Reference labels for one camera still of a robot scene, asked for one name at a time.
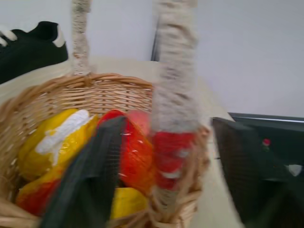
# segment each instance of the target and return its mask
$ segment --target wicker basket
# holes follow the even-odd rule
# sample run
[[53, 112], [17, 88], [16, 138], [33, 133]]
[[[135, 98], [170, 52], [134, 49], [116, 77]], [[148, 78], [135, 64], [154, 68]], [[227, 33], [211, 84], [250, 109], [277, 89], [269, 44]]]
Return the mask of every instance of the wicker basket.
[[[89, 6], [89, 0], [75, 0], [73, 4], [82, 5], [84, 9]], [[81, 26], [86, 26], [86, 11], [83, 10], [84, 17], [74, 15], [73, 29], [80, 31], [81, 35], [84, 34]], [[11, 201], [21, 181], [16, 163], [17, 154], [26, 138], [42, 121], [69, 108], [86, 109], [100, 115], [113, 108], [124, 111], [152, 110], [151, 83], [115, 73], [93, 74], [87, 71], [86, 44], [81, 44], [86, 39], [81, 41], [81, 38], [74, 37], [74, 76], [64, 76], [26, 88], [0, 108], [0, 227], [29, 228], [38, 224], [39, 218], [18, 208]], [[111, 220], [110, 227], [122, 224], [127, 224], [125, 228], [189, 226], [202, 192], [201, 176], [209, 164], [206, 152], [209, 132], [204, 127], [198, 129], [193, 150], [182, 171], [182, 187], [177, 195], [178, 200], [174, 202], [175, 210], [171, 213], [163, 210], [161, 205], [168, 198], [164, 197], [164, 191], [158, 191], [155, 187], [150, 194], [147, 210]]]

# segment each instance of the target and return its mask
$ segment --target shoe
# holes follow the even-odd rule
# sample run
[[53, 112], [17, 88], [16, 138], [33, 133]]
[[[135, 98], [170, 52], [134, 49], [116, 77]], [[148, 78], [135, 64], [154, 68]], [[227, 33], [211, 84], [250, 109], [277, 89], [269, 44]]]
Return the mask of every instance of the shoe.
[[0, 31], [0, 104], [23, 89], [72, 72], [57, 23], [42, 21], [30, 32]]

